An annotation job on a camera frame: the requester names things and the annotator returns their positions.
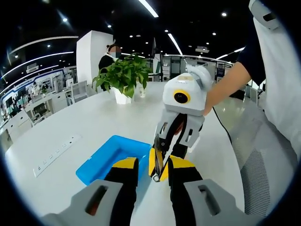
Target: electrical socket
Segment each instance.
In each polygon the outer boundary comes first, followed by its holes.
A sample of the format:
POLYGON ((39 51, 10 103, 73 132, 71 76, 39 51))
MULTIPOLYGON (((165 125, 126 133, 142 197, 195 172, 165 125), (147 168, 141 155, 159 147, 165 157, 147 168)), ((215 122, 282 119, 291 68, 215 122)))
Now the electrical socket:
POLYGON ((70 136, 62 145, 55 149, 52 153, 44 158, 36 167, 33 169, 34 176, 37 178, 55 159, 61 154, 68 150, 74 143, 81 139, 80 135, 70 136))

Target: human arm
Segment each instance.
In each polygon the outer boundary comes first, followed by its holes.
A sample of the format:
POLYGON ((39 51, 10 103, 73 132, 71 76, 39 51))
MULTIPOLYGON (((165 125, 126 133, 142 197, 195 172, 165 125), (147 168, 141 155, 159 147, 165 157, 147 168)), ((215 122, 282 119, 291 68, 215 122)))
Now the human arm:
POLYGON ((251 76, 246 68, 240 62, 236 62, 223 79, 207 93, 204 116, 213 106, 235 93, 250 80, 251 76))

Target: white table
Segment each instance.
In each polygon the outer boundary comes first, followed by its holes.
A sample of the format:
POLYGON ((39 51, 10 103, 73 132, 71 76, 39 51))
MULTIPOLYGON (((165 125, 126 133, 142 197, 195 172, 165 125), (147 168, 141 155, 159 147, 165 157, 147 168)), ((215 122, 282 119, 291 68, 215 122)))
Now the white table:
MULTIPOLYGON (((67 208, 71 197, 85 187, 75 171, 112 135, 152 144, 163 109, 163 88, 162 82, 149 82, 146 98, 135 97, 131 105, 118 105, 112 93, 102 92, 59 111, 24 134, 9 148, 5 159, 25 202, 38 216, 67 208), (36 178, 33 168, 75 134, 82 138, 36 178)), ((206 117, 200 142, 187 158, 204 179, 210 178, 230 192, 244 211, 238 163, 213 111, 206 117)), ((152 182, 132 215, 131 225, 163 223, 175 225, 170 189, 167 181, 152 182)))

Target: black jacket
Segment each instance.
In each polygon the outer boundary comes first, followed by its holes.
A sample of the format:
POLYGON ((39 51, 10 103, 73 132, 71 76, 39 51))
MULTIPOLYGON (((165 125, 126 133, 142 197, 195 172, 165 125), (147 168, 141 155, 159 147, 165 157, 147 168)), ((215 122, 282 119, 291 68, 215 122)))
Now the black jacket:
POLYGON ((104 67, 108 67, 114 63, 112 57, 104 55, 102 59, 99 61, 98 68, 99 70, 103 69, 104 67))

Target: office chair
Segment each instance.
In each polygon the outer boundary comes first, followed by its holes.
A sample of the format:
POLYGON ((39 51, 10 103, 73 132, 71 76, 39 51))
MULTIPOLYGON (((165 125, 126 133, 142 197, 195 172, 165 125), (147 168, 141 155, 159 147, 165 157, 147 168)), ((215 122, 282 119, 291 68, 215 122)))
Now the office chair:
POLYGON ((75 103, 87 98, 87 81, 73 84, 71 86, 71 97, 75 103))

